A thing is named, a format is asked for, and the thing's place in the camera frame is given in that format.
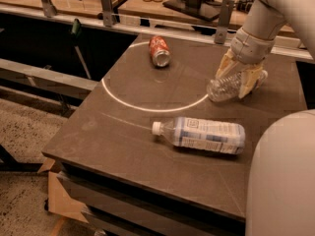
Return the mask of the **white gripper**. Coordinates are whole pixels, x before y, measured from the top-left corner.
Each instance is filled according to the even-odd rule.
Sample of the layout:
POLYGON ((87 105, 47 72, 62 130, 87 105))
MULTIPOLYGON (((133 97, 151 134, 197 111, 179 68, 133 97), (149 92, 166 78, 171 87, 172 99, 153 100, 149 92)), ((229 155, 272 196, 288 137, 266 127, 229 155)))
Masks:
POLYGON ((239 29, 231 41, 230 49, 221 58, 216 79, 241 73, 238 97, 245 97, 259 79, 263 71, 263 64, 260 62, 271 52, 274 44, 274 40, 261 39, 239 29))

